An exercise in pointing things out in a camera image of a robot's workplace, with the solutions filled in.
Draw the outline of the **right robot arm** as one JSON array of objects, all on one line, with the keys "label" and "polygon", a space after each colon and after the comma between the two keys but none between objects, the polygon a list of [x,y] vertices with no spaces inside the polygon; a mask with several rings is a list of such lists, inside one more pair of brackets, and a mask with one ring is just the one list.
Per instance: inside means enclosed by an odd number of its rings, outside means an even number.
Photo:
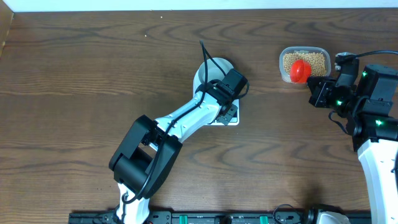
[{"label": "right robot arm", "polygon": [[359,55],[339,53],[339,75],[309,77],[309,102],[345,118],[342,126],[364,171],[372,223],[397,223],[397,120],[389,116],[397,70],[370,64],[359,71]]}]

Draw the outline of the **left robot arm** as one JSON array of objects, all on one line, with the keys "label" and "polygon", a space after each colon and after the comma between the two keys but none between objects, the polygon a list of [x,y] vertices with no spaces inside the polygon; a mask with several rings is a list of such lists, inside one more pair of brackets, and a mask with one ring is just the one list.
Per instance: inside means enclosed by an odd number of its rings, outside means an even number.
[{"label": "left robot arm", "polygon": [[155,120],[142,115],[133,122],[109,162],[121,195],[119,223],[144,223],[149,199],[168,177],[183,142],[215,120],[227,125],[238,110],[234,100],[248,89],[247,78],[232,68],[222,80],[206,80],[173,113]]}]

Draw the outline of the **red plastic measuring scoop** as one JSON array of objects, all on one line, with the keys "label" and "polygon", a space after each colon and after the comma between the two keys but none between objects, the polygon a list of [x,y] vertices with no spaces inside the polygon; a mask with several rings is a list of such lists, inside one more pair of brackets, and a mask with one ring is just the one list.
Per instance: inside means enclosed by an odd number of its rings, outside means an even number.
[{"label": "red plastic measuring scoop", "polygon": [[297,60],[290,69],[290,79],[293,83],[306,83],[312,73],[311,65],[304,60]]}]

